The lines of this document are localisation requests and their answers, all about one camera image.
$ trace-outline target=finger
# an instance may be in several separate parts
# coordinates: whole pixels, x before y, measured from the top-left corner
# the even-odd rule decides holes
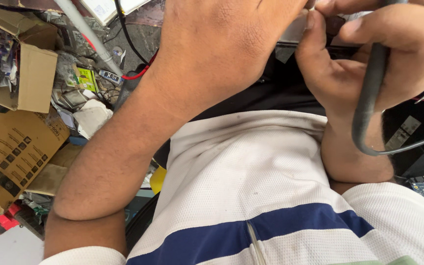
[[[352,56],[352,60],[363,63],[363,64],[367,64],[369,61],[369,56],[371,55],[371,48],[372,46],[370,44],[364,44],[359,50],[358,52],[356,52],[353,56]]]
[[[354,14],[376,10],[382,3],[382,0],[321,0],[315,4],[315,9],[324,15]],[[409,3],[424,6],[424,0],[409,0]]]
[[[332,59],[328,50],[325,18],[318,11],[310,11],[307,15],[307,26],[302,40],[295,51],[295,58],[302,75],[306,80],[322,80],[330,75],[328,65]]]
[[[315,9],[324,15],[354,14],[378,9],[380,0],[321,0]]]
[[[317,2],[317,0],[308,0],[304,8],[312,9],[315,6],[315,2]]]
[[[346,23],[340,37],[352,43],[380,42],[401,51],[424,49],[424,7],[400,4],[378,9]]]

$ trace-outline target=forearm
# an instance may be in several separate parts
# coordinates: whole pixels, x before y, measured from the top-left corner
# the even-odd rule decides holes
[[[67,220],[50,212],[45,227],[44,258],[89,246],[112,248],[127,256],[123,210],[87,221]]]
[[[197,106],[181,102],[185,92],[173,81],[168,89],[168,96],[175,99],[165,97],[154,76],[147,75],[94,135],[58,191],[54,210],[59,216],[96,219],[121,210],[133,199],[153,154],[198,111]]]
[[[384,149],[381,114],[374,114],[369,124],[366,144],[374,149]],[[351,122],[329,118],[322,139],[322,160],[328,176],[347,184],[380,183],[393,177],[393,167],[387,156],[372,157],[360,152],[352,142]]]

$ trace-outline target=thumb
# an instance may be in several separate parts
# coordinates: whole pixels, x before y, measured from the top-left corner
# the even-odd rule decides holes
[[[330,75],[332,59],[328,50],[325,18],[312,10],[307,14],[307,26],[295,51],[295,59],[306,81],[318,81]]]

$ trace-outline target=white t-shirt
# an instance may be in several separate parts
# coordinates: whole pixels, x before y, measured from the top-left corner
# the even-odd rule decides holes
[[[85,247],[41,264],[424,264],[424,198],[392,183],[331,190],[326,122],[267,110],[187,123],[171,138],[153,222],[127,260]]]

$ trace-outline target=navy blue stripe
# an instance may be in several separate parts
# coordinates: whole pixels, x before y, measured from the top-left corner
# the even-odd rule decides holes
[[[130,258],[127,265],[193,265],[238,254],[250,244],[246,221],[187,228],[168,235],[153,252]]]
[[[306,229],[350,229],[358,237],[374,229],[355,212],[336,214],[324,203],[309,203],[260,214],[250,220],[258,240]],[[246,221],[193,227],[171,233],[156,250],[130,258],[127,265],[194,265],[240,253],[251,243]]]
[[[325,203],[309,203],[274,210],[256,216],[251,222],[262,241],[300,230],[337,228],[349,229],[360,238],[374,229],[354,211],[337,214]]]

